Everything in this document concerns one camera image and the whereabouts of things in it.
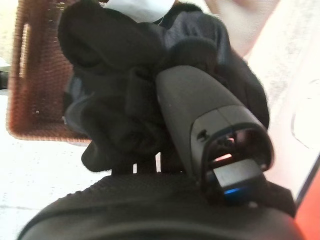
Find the gray floor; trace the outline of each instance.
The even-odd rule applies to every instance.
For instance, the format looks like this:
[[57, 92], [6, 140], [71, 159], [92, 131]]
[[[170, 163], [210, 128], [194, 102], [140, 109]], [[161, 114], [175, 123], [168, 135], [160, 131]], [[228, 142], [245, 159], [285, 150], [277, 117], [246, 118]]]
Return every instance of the gray floor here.
[[[13, 5], [8, 7], [11, 12], [0, 11], [0, 21], [4, 14], [14, 15], [15, 1], [0, 0], [1, 5], [8, 3]], [[290, 131], [292, 115], [299, 109], [299, 101], [304, 100], [304, 89], [312, 80], [320, 79], [316, 64], [309, 64], [320, 62], [313, 59], [317, 57], [317, 48], [313, 46], [318, 45], [320, 36], [319, 13], [319, 0], [282, 0], [249, 58], [249, 65], [266, 89], [271, 110], [269, 133], [275, 142], [277, 158], [267, 176], [292, 189], [295, 196], [319, 152], [318, 145], [305, 146]], [[0, 27], [1, 43], [6, 41], [5, 46], [0, 44], [0, 54], [6, 61], [11, 54], [10, 24], [6, 29]], [[293, 95], [296, 95], [295, 101], [292, 101]], [[0, 240], [15, 239], [41, 208], [108, 174], [94, 174], [82, 166], [80, 158], [84, 147], [11, 137], [5, 128], [7, 100], [7, 96], [0, 93]], [[309, 124], [308, 119], [319, 119], [319, 111], [311, 110], [309, 114], [304, 114], [300, 122]], [[307, 134], [303, 125], [298, 128], [300, 133]], [[305, 156], [303, 161], [295, 151]]]

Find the blue light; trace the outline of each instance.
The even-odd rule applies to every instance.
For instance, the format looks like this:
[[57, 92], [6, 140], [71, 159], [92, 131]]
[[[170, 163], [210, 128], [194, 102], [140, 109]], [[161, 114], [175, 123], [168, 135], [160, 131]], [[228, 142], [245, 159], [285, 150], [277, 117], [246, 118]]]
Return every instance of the blue light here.
[[230, 189], [228, 191], [225, 191], [224, 194], [227, 195], [227, 194], [233, 194], [235, 192], [238, 192], [239, 190], [241, 190], [241, 188], [235, 188], [235, 189]]

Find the brown wicker basket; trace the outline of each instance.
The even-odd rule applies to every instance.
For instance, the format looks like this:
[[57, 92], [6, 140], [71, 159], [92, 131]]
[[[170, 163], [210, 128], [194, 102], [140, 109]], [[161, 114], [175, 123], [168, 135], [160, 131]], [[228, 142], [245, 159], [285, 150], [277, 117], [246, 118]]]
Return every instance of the brown wicker basket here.
[[7, 129], [15, 138], [88, 142], [65, 126], [63, 92], [72, 66], [57, 38], [62, 10], [77, 0], [19, 0], [15, 24]]

